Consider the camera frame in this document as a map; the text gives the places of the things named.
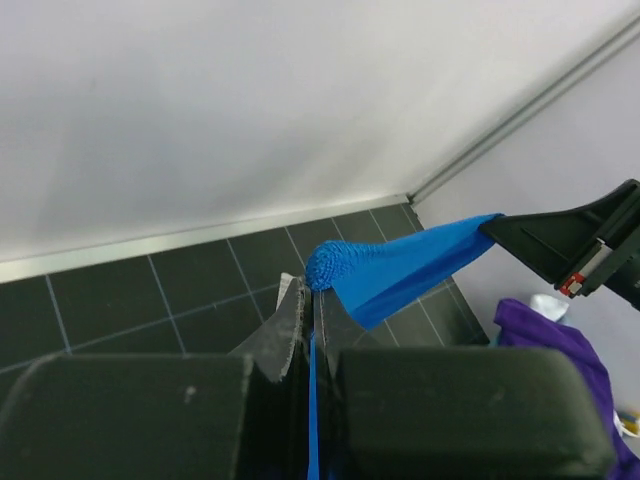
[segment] white wall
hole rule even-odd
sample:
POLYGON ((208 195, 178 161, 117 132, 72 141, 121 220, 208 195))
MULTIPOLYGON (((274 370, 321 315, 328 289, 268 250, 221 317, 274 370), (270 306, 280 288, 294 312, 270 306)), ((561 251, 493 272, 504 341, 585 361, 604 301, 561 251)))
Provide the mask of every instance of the white wall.
POLYGON ((0 2, 0 261, 404 193, 636 3, 0 2))
MULTIPOLYGON (((628 178, 640 179, 639 85, 636 40, 427 197, 417 207, 423 223, 563 210, 596 200, 628 178)), ((500 247, 455 280, 491 335, 500 298, 526 301, 531 293, 553 292, 500 247)), ((618 400, 640 408, 640 311, 604 287, 571 305, 572 322, 608 367, 618 400)))

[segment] purple towel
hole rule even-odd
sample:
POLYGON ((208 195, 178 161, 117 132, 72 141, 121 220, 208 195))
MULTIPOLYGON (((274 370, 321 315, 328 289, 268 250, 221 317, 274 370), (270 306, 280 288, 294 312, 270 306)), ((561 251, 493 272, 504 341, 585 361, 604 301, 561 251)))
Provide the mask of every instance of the purple towel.
POLYGON ((528 306, 513 299, 498 305, 495 323, 502 327, 500 346, 549 347, 563 352, 584 377, 600 417, 618 454, 610 480, 640 479, 640 459, 625 445, 613 424, 613 396, 609 374, 589 341, 575 328, 546 319, 528 306))

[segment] white baseboard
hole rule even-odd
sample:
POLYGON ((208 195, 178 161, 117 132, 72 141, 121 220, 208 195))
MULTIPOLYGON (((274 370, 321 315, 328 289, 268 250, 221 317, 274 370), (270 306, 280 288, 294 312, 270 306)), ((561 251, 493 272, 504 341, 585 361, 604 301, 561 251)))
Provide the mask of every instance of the white baseboard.
POLYGON ((199 243, 212 242, 223 238, 237 237, 247 233, 285 227, 297 223, 336 217, 348 213, 370 210, 406 203, 405 195, 391 195, 387 197, 355 202, 334 207, 320 207, 312 210, 287 213, 272 217, 247 220, 237 223, 215 225, 186 232, 170 233, 155 237, 129 240, 110 245, 81 248, 66 252, 51 253, 18 260, 0 262, 0 283, 12 282, 23 278, 36 277, 49 273, 71 270, 73 268, 97 265, 100 263, 122 260, 125 258, 149 255, 151 253, 188 247, 199 243))

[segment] blue towel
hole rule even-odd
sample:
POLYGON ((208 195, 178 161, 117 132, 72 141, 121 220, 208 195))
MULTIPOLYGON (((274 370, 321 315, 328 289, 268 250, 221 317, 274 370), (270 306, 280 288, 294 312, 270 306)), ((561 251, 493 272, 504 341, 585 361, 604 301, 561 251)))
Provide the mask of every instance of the blue towel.
POLYGON ((500 214, 434 227, 380 245, 329 241, 307 263, 313 291, 333 288, 367 330, 413 302, 492 245, 478 227, 500 214))

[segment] white panel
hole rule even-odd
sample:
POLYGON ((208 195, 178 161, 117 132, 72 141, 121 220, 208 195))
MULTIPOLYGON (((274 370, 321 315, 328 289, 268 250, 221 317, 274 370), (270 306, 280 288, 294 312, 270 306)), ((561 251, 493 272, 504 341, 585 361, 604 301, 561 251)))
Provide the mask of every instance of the white panel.
POLYGON ((403 193, 634 0, 0 2, 0 260, 403 193))
MULTIPOLYGON (((427 197, 417 207, 423 223, 563 210, 596 200, 628 178, 640 179, 639 58, 636 40, 427 197)), ((455 280, 491 335, 500 298, 526 301, 532 293, 553 292, 500 247, 455 280)), ((608 367, 618 400, 640 408, 640 312, 603 287, 574 299, 570 315, 608 367)))

